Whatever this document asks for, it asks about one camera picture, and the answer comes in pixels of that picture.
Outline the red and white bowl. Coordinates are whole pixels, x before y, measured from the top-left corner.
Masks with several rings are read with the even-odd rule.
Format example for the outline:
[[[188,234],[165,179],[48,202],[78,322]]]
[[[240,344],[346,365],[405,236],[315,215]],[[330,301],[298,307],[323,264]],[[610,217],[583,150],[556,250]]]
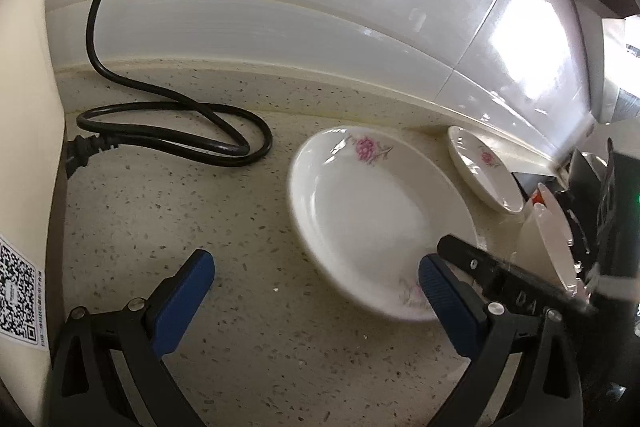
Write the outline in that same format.
[[[570,229],[570,224],[565,217],[565,213],[555,196],[551,193],[548,187],[541,182],[537,183],[536,190],[529,196],[529,199],[525,204],[525,216],[529,215],[536,204],[544,205],[544,207],[552,213],[554,216],[554,222],[562,232],[564,239],[566,239],[567,245],[573,246],[574,236]]]

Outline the cream kitchen appliance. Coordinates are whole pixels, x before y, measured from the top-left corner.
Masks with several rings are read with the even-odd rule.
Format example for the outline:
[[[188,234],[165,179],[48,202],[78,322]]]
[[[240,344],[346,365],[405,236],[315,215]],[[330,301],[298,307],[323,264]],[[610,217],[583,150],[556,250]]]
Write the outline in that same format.
[[[64,136],[44,0],[1,0],[1,380],[35,425],[51,367],[44,272]]]

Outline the large floral white plate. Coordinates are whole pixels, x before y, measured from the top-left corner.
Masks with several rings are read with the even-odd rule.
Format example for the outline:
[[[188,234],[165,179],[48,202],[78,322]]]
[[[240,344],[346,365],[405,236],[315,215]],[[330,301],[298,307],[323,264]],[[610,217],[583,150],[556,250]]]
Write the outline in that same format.
[[[322,130],[299,147],[288,169],[288,208],[334,287],[393,320],[435,320],[418,270],[442,236],[478,243],[448,176],[414,146],[365,127]]]

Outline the white footed bowl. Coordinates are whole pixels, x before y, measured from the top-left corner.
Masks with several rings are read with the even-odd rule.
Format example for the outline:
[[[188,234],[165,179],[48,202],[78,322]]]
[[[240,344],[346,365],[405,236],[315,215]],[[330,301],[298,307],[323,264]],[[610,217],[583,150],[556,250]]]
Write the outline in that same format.
[[[546,282],[575,295],[577,275],[570,247],[544,205],[533,205],[518,234],[512,262]]]

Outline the small floral white dish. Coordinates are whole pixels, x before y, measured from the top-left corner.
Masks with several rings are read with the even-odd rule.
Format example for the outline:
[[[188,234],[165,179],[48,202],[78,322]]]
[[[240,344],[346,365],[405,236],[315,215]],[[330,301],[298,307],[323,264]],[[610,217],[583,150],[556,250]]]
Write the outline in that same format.
[[[523,210],[524,199],[514,176],[490,147],[458,126],[447,129],[447,140],[454,167],[482,202],[507,215]]]

